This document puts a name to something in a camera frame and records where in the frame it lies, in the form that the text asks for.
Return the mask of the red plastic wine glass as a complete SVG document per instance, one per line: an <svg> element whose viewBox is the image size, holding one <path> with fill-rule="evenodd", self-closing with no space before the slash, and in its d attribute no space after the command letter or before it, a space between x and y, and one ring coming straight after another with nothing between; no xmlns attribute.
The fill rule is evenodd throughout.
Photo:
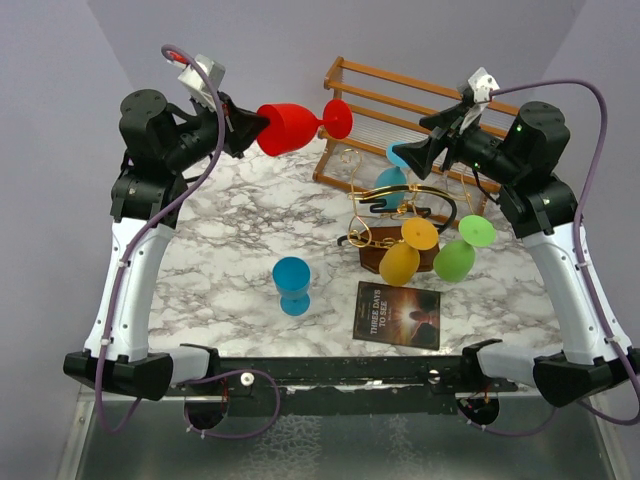
<svg viewBox="0 0 640 480"><path fill-rule="evenodd" d="M320 117L298 104L266 104L257 114L269 121L258 135L260 149L271 157L293 152L305 147L323 127L334 139L346 138L353 127L350 107L341 99L332 99L324 107Z"/></svg>

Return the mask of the yellow plastic wine glass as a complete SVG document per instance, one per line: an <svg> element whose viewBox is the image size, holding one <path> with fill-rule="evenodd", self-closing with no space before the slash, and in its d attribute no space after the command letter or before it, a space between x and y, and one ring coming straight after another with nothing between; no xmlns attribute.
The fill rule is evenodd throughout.
<svg viewBox="0 0 640 480"><path fill-rule="evenodd" d="M380 276L394 287L407 284L419 268L421 253L439 244L437 228L425 218L406 220L400 233L401 240L388 249L379 264Z"/></svg>

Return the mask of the light blue plastic wine glass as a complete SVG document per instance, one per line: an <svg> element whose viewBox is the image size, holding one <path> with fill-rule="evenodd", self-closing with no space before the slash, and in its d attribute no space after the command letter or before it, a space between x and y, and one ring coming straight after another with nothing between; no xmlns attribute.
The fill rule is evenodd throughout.
<svg viewBox="0 0 640 480"><path fill-rule="evenodd" d="M393 142L386 149L386 158L392 167L384 170L375 181L375 188L389 187L394 185L405 185L407 183L406 170L408 165L398 156L393 148L401 145L401 142ZM405 200L405 192L388 194L382 197L386 201L386 208L396 210Z"/></svg>

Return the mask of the dark book three days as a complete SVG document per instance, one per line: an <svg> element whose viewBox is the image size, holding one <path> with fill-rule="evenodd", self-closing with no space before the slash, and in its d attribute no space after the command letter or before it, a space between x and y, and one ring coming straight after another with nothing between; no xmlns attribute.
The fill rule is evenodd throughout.
<svg viewBox="0 0 640 480"><path fill-rule="evenodd" d="M437 291L360 281L352 338L437 351L440 307Z"/></svg>

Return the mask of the wooden two-tier shelf rack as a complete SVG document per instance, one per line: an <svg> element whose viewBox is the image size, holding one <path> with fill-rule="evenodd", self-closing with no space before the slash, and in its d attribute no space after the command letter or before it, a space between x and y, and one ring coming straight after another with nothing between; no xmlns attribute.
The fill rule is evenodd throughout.
<svg viewBox="0 0 640 480"><path fill-rule="evenodd" d="M336 140L323 127L318 138L326 140L326 145L312 178L338 190L347 192L351 168L341 162L340 154L352 148L364 156L364 164L357 174L356 185L360 190L374 186L377 176L390 166L386 149L393 142L411 143L426 139L429 131L419 126L419 120L426 115L455 105L460 95L455 88L447 88L418 80L399 73L393 73L373 66L337 57L325 75L323 86L331 91L334 99L348 104L353 114L353 127L346 138ZM506 136L519 107L493 102L481 117L481 128L499 138ZM410 180L429 186L440 186L443 176L438 164L444 160L442 153L435 161L433 173L421 181L410 169ZM474 214L484 216L490 203L477 187L470 167L456 164L450 169L454 177L465 171L465 183L471 192ZM451 190L460 184L449 178ZM458 218L467 214L465 205L459 207Z"/></svg>

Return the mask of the clear wine glass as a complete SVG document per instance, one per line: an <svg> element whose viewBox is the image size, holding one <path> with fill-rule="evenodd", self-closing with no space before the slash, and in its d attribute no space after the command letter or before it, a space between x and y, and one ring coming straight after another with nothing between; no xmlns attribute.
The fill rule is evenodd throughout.
<svg viewBox="0 0 640 480"><path fill-rule="evenodd" d="M463 171L462 173L457 173L457 177L454 177L450 169L444 168L443 161L441 161L438 164L438 169L440 170L440 173L443 176L446 193L456 201L464 201L469 203L471 200L471 194L469 193L467 189L467 185L465 183L465 171ZM460 188L462 192L461 195L455 195L454 193L451 192L451 189L449 188L449 178L453 178L455 181L457 181L460 184Z"/></svg>

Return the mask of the gold wire wine glass rack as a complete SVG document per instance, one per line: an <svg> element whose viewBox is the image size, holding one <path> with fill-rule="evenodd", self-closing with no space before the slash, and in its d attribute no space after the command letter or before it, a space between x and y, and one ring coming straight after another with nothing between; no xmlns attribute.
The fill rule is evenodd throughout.
<svg viewBox="0 0 640 480"><path fill-rule="evenodd" d="M352 205L352 217L347 233L337 239L337 244L349 244L359 251L360 265L367 271L378 274L379 264L385 253L401 240L402 224L414 217L430 221L438 233L453 228L457 224L459 207L465 205L472 214L476 209L472 203L456 201L445 191L444 180L440 186L421 186L410 180L406 170L407 183L389 187L360 190L356 177L364 164L361 152L348 148L340 154L340 160L351 168L347 187L347 197ZM383 196L405 192L405 200L396 209L387 209Z"/></svg>

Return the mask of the green plastic wine glass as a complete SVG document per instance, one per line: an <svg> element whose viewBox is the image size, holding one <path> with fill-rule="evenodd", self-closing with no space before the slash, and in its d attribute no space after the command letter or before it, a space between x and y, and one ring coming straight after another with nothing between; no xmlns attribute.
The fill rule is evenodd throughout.
<svg viewBox="0 0 640 480"><path fill-rule="evenodd" d="M475 264L476 249L490 246L496 239L491 222L478 215L467 215L458 224L460 239L449 242L435 256L433 270L446 282L458 283Z"/></svg>

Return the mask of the black metal base rail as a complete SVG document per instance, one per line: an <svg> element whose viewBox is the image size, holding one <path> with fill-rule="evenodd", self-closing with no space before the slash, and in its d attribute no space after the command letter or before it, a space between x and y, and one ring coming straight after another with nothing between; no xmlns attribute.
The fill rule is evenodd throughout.
<svg viewBox="0 0 640 480"><path fill-rule="evenodd" d="M454 415L456 396L488 390L491 394L515 392L505 379L473 380L464 371L462 357L214 357L213 372L227 373L227 381L178 384L170 397L212 400L229 393L232 416L264 417L277 405L273 384L257 375L244 386L240 374L264 372L280 391L279 413L335 416L395 413Z"/></svg>

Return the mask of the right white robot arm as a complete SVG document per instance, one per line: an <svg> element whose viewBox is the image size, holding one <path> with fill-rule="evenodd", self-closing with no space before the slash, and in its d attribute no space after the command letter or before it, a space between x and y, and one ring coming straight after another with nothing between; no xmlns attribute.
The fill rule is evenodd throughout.
<svg viewBox="0 0 640 480"><path fill-rule="evenodd" d="M444 169L461 162L499 184L497 203L542 276L562 348L544 354L499 340L471 345L462 354L461 383L481 391L495 378L513 380L537 388L555 407L624 382L637 386L639 351L616 322L591 263L582 224L586 198L553 172L570 139L564 115L546 102L528 102L498 139L479 126L479 107L465 96L421 119L426 139L392 150L420 179L443 155Z"/></svg>

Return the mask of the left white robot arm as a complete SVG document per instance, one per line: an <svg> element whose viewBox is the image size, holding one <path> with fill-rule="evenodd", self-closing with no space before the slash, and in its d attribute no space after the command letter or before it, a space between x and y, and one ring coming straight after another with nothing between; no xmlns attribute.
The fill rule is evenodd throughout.
<svg viewBox="0 0 640 480"><path fill-rule="evenodd" d="M222 111L196 104L182 111L153 89L120 105L125 142L111 190L112 250L100 307L79 352L66 355L64 373L95 391L159 400L178 382L178 357L149 350L148 322L159 266L177 225L175 200L188 190L184 171L214 152L230 133L231 105Z"/></svg>

